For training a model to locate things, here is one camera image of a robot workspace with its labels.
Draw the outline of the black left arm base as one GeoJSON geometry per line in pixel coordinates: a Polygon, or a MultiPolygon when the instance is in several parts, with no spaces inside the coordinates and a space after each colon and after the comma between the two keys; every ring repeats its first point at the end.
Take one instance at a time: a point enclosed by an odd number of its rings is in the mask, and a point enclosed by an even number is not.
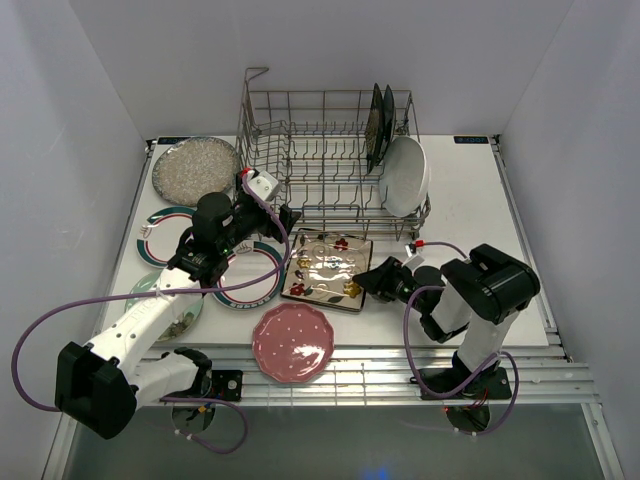
{"type": "Polygon", "coordinates": [[[212,360],[204,353],[180,347],[174,353],[185,357],[197,368],[197,373],[188,389],[172,392],[178,398],[215,398],[239,402],[242,397],[242,370],[215,370],[212,360]]]}

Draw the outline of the white oval plate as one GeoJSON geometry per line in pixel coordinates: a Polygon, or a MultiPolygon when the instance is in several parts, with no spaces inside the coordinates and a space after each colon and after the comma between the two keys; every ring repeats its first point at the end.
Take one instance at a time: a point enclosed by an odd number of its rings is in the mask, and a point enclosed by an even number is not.
{"type": "Polygon", "coordinates": [[[406,217],[426,200],[430,166],[422,145],[409,136],[397,137],[388,147],[378,190],[381,205],[395,217],[406,217]]]}

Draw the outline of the black floral square plate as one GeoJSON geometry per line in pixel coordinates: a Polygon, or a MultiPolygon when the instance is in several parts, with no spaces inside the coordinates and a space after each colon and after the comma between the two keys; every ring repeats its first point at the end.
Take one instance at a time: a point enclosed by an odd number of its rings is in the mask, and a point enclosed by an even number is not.
{"type": "Polygon", "coordinates": [[[372,100],[364,136],[367,173],[370,174],[378,164],[384,139],[384,105],[382,93],[377,83],[374,84],[372,91],[372,100]]]}

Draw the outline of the teal square plate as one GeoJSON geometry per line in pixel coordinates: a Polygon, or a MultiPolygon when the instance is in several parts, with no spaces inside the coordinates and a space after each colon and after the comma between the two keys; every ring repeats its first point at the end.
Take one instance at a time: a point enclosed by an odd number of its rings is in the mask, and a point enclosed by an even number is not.
{"type": "Polygon", "coordinates": [[[384,136],[380,150],[380,160],[383,160],[393,140],[396,121],[395,97],[390,85],[386,86],[384,97],[384,136]]]}

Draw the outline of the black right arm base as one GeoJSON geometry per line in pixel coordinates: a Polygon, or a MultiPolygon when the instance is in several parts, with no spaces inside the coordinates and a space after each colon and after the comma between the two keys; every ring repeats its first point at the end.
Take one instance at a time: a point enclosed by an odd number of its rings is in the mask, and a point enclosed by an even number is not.
{"type": "Polygon", "coordinates": [[[426,388],[420,388],[423,399],[509,400],[512,389],[506,370],[494,362],[472,379],[471,372],[463,366],[446,369],[420,369],[420,380],[426,388]]]}

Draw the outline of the pink dotted scalloped plate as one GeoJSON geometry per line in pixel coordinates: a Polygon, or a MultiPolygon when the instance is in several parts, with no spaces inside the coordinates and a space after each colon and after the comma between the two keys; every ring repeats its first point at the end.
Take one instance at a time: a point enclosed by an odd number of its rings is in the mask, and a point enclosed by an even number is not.
{"type": "Polygon", "coordinates": [[[334,352],[334,330],[326,315],[302,303],[268,310],[252,335],[260,371],[284,383],[305,383],[322,373],[334,352]]]}

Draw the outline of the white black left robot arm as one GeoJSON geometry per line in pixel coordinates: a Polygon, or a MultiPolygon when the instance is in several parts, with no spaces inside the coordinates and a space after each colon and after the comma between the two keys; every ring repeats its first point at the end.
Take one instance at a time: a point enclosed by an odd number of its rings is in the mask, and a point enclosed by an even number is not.
{"type": "Polygon", "coordinates": [[[300,215],[287,206],[277,213],[242,192],[203,196],[192,225],[156,286],[138,298],[111,327],[85,345],[69,343],[57,360],[55,405],[104,439],[118,435],[141,407],[164,397],[201,399],[212,387],[212,362],[180,347],[158,361],[143,357],[185,310],[203,299],[229,266],[233,250],[254,233],[282,244],[300,215]]]}

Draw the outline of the cream floral square plate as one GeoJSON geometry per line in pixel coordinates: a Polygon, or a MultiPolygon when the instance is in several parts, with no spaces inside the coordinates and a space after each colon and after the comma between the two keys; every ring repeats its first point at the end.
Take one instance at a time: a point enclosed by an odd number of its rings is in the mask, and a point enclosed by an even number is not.
{"type": "Polygon", "coordinates": [[[372,253],[373,242],[363,237],[302,229],[293,242],[281,297],[357,313],[366,294],[353,277],[369,270],[372,253]]]}

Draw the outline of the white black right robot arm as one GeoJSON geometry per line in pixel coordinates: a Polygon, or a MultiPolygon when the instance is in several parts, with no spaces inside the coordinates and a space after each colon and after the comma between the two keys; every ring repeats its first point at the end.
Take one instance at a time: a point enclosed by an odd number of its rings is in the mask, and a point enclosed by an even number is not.
{"type": "Polygon", "coordinates": [[[519,375],[508,373],[500,360],[506,355],[502,347],[512,324],[541,290],[528,264],[481,244],[466,258],[439,268],[411,269],[389,257],[353,280],[382,302],[403,303],[402,336],[410,381],[422,398],[508,400],[517,395],[519,375]],[[428,373],[416,366],[409,335],[412,313],[418,313],[422,330],[436,343],[464,337],[450,367],[428,373]]]}

